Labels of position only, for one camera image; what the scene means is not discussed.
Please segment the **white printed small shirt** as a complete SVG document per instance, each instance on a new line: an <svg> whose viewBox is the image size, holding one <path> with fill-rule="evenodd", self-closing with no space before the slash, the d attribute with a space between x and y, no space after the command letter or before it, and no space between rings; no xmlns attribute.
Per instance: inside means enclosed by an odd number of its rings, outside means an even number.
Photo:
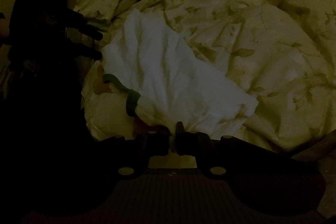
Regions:
<svg viewBox="0 0 336 224"><path fill-rule="evenodd" d="M142 128L162 125L171 134L182 122L211 139L236 135L258 101L211 64L197 59L161 11L132 11L102 49L82 90L92 136L135 138Z"/></svg>

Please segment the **leaf-patterned light bedsheet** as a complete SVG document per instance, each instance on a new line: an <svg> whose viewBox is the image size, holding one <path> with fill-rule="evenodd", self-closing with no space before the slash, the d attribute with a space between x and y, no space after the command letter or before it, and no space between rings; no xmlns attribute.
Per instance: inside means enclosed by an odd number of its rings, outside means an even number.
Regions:
<svg viewBox="0 0 336 224"><path fill-rule="evenodd" d="M161 11L197 59L257 99L234 137L290 150L335 129L335 0L137 0L97 20L101 51L134 10Z"/></svg>

